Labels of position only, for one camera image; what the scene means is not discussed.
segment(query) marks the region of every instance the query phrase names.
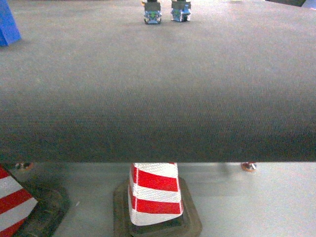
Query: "reflective stripe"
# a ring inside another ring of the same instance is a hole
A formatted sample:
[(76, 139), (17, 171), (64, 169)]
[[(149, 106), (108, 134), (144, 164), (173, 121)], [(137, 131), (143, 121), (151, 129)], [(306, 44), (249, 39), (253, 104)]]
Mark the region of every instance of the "reflective stripe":
[(181, 201), (180, 192), (149, 189), (138, 186), (137, 184), (132, 184), (131, 187), (133, 195), (138, 199), (172, 203), (177, 203)]
[(134, 225), (137, 226), (153, 225), (164, 221), (172, 220), (179, 216), (181, 216), (181, 214), (150, 214), (138, 212), (135, 210), (131, 211), (131, 221)]
[(181, 204), (137, 199), (133, 209), (151, 214), (181, 214)]
[(3, 179), (3, 178), (8, 177), (8, 176), (9, 176), (8, 172), (6, 172), (6, 170), (3, 169), (0, 165), (0, 179)]
[(5, 229), (4, 231), (1, 231), (0, 237), (10, 237), (10, 236), (14, 235), (15, 232), (18, 231), (18, 229), (20, 228), (20, 226), (23, 224), (24, 221), (25, 221), (25, 219), (19, 221), (18, 223), (15, 223), (13, 226)]
[(0, 231), (15, 225), (17, 222), (28, 217), (31, 211), (36, 206), (37, 201), (35, 198), (31, 198), (21, 205), (8, 210), (7, 212), (0, 215)]
[(0, 198), (22, 189), (22, 186), (11, 176), (0, 179)]
[(176, 163), (134, 163), (134, 166), (150, 174), (178, 178), (178, 166)]
[(17, 192), (14, 192), (8, 196), (5, 196), (0, 199), (0, 214), (7, 212), (10, 209), (15, 208), (16, 206), (24, 203), (25, 201), (32, 198), (32, 195), (29, 194), (25, 189), (20, 189)]
[(169, 178), (160, 175), (155, 175), (151, 173), (144, 172), (141, 169), (136, 169), (138, 174), (136, 175), (136, 180), (134, 177), (134, 183), (139, 186), (164, 190), (164, 191), (178, 191), (177, 178)]

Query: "small robot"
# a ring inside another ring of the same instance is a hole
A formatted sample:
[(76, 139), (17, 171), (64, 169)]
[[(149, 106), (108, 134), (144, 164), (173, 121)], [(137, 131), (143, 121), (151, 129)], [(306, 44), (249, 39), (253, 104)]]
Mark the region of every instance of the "small robot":
[(17, 169), (20, 171), (27, 171), (33, 168), (33, 163), (6, 163), (6, 164), (0, 164), (5, 169)]
[(191, 2), (186, 0), (172, 1), (171, 20), (177, 22), (190, 21)]
[(257, 165), (256, 165), (256, 162), (243, 162), (241, 163), (241, 168), (245, 171), (248, 171), (248, 172), (253, 172), (257, 169)]
[(160, 24), (161, 23), (161, 5), (157, 0), (142, 1), (145, 8), (144, 21), (146, 25)]
[[(171, 20), (177, 22), (190, 21), (191, 2), (186, 0), (171, 0)], [(161, 5), (157, 0), (142, 1), (145, 8), (144, 21), (147, 25), (161, 23)]]

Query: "white floor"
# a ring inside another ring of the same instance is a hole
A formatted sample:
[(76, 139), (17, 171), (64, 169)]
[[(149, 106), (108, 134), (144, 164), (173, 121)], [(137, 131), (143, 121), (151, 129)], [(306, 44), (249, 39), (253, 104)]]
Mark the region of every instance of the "white floor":
[[(36, 163), (21, 181), (68, 190), (71, 208), (55, 237), (112, 237), (115, 187), (129, 164)], [(200, 237), (315, 237), (316, 162), (179, 164), (203, 224)]]

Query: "cone base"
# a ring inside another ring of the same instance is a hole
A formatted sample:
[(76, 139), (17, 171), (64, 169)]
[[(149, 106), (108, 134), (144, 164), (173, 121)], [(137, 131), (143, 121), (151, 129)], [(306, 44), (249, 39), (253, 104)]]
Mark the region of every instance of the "cone base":
[(127, 187), (129, 180), (114, 191), (114, 237), (198, 237), (202, 223), (184, 179), (179, 178), (183, 215), (170, 221), (149, 226), (135, 226), (129, 217)]
[(29, 184), (21, 185), (38, 201), (36, 207), (13, 237), (51, 237), (69, 208), (66, 192)]

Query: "gray fabric surface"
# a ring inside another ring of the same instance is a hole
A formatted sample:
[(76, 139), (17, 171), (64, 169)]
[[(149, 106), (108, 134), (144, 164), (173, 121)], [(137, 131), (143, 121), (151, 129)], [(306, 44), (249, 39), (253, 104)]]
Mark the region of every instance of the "gray fabric surface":
[(308, 160), (316, 14), (197, 0), (147, 26), (138, 1), (9, 1), (0, 161)]

